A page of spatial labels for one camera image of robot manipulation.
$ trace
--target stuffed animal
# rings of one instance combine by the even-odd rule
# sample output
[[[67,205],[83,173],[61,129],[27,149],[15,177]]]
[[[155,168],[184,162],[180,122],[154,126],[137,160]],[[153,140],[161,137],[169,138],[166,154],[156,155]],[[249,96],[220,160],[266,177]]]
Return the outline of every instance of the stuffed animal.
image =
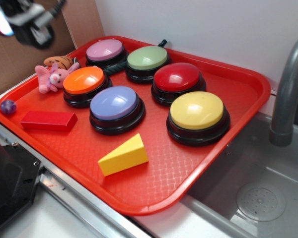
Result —
[[[58,63],[59,68],[69,69],[75,61],[68,56],[53,56],[45,59],[43,62],[46,66],[52,66],[53,63]]]
[[[34,70],[38,75],[39,92],[46,94],[50,91],[57,92],[58,88],[63,88],[64,79],[79,68],[79,63],[74,63],[68,70],[59,68],[57,63],[52,64],[51,70],[38,65]]]

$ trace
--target gray faucet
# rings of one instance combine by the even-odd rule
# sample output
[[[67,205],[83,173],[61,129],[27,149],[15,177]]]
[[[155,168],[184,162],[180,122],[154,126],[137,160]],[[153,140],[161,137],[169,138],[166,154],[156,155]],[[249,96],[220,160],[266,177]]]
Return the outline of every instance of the gray faucet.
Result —
[[[286,62],[278,87],[269,140],[276,146],[290,145],[298,125],[298,41]]]

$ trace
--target pink button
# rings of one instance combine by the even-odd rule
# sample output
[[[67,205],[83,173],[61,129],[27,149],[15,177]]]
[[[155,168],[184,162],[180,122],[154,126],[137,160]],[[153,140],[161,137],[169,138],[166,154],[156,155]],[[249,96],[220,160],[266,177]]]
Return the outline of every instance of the pink button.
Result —
[[[123,44],[118,40],[102,40],[91,45],[86,51],[86,56],[93,61],[108,60],[117,56],[123,48]]]

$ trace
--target sink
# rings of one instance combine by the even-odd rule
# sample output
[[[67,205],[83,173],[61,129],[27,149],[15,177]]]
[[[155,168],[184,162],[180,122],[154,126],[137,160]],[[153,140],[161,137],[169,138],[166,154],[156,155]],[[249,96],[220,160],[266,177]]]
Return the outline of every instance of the sink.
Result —
[[[298,126],[276,147],[270,122],[256,114],[187,194],[250,237],[298,237]]]

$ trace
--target yellow button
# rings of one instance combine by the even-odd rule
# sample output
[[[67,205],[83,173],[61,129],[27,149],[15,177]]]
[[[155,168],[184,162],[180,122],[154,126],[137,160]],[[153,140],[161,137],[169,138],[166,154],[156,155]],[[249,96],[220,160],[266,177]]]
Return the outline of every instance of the yellow button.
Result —
[[[176,125],[188,130],[209,128],[220,121],[224,113],[222,100],[208,92],[191,92],[178,97],[170,107]]]

